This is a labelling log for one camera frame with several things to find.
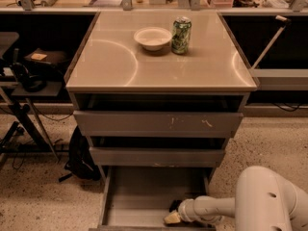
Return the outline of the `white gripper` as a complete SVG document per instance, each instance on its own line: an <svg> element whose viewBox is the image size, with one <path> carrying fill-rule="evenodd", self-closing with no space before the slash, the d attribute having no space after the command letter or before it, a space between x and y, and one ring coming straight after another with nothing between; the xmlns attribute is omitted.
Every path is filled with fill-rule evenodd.
<svg viewBox="0 0 308 231"><path fill-rule="evenodd" d="M195 221L195 211L194 211L194 200L186 199L182 201L178 207L178 212L176 210L170 212L164 217L165 224L177 224L182 220L185 222Z"/></svg>

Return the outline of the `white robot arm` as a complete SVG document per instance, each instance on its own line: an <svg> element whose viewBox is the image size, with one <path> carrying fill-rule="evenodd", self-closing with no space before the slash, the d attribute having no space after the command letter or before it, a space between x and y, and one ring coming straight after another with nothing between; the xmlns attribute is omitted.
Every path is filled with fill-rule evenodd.
<svg viewBox="0 0 308 231"><path fill-rule="evenodd" d="M185 199L164 223L218 224L236 221L236 231L308 231L308 193L266 167L248 167L229 198L201 195Z"/></svg>

